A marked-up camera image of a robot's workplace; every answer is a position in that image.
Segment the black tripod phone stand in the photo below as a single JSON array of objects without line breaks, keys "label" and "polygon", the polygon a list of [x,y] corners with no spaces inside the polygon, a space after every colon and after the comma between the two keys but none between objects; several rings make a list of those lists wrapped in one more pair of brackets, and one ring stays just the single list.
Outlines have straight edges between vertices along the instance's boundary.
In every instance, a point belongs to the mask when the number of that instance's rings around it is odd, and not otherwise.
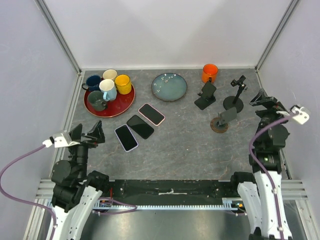
[{"label": "black tripod phone stand", "polygon": [[247,85],[244,83],[246,77],[242,75],[238,80],[233,79],[230,83],[232,87],[238,86],[237,94],[235,96],[228,96],[223,101],[223,107],[225,110],[236,108],[236,112],[240,113],[244,108],[244,103],[240,99],[240,95],[245,90]]}]

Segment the purple case phone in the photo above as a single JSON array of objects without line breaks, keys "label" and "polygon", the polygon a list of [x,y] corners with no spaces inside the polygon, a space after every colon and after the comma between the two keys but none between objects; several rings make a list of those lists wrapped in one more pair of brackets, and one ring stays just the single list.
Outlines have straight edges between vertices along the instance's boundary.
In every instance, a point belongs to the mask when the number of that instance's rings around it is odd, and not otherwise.
[{"label": "purple case phone", "polygon": [[127,124],[119,126],[114,132],[125,152],[128,153],[139,146]]}]

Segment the red round tray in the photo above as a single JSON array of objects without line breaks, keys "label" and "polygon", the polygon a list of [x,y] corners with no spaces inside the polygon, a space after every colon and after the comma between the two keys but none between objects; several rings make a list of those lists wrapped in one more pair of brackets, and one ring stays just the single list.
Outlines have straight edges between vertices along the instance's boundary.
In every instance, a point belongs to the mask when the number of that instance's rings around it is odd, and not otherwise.
[{"label": "red round tray", "polygon": [[107,108],[103,111],[96,111],[88,102],[88,96],[91,92],[86,90],[83,97],[83,104],[88,112],[99,118],[113,118],[126,112],[133,104],[136,96],[134,85],[131,85],[131,92],[128,94],[117,94],[113,101],[109,101]]}]

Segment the black phone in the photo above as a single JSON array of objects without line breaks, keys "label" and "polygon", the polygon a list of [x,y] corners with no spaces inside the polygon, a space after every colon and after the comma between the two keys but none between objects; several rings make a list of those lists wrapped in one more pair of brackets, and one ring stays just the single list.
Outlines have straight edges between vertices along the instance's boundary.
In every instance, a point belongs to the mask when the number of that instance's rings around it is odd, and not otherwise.
[{"label": "black phone", "polygon": [[154,133],[154,128],[136,114],[133,115],[126,124],[144,140],[148,139]]}]

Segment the pink case phone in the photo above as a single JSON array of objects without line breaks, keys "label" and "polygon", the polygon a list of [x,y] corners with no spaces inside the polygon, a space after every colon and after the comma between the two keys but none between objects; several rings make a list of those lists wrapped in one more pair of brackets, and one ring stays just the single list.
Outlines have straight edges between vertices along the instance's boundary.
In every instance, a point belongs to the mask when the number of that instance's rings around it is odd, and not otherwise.
[{"label": "pink case phone", "polygon": [[143,104],[138,109],[138,112],[155,126],[159,126],[166,119],[161,112],[159,112],[149,103]]}]

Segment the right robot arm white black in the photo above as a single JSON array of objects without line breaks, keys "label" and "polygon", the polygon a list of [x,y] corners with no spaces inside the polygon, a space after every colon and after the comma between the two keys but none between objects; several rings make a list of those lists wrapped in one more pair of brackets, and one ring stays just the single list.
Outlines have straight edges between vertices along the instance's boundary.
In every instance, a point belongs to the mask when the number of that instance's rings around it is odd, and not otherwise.
[{"label": "right robot arm white black", "polygon": [[291,240],[293,235],[282,197],[280,156],[290,135],[284,126],[289,114],[282,103],[268,96],[264,89],[260,89],[249,104],[265,108],[255,112],[260,122],[248,147],[252,172],[235,172],[229,191],[242,199],[244,215],[250,224],[250,240]]}]

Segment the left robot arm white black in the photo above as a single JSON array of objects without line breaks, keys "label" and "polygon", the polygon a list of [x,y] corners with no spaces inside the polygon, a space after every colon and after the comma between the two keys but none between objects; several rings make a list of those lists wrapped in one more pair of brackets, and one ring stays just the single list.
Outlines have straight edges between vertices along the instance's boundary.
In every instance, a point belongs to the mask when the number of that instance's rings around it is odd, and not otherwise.
[{"label": "left robot arm white black", "polygon": [[99,197],[110,191],[109,176],[99,171],[87,172],[89,149],[105,142],[102,121],[97,121],[88,132],[79,124],[71,131],[64,130],[50,137],[55,148],[67,148],[67,160],[57,161],[52,168],[51,181],[55,184],[51,200],[52,234],[49,240],[78,240],[85,223]]}]

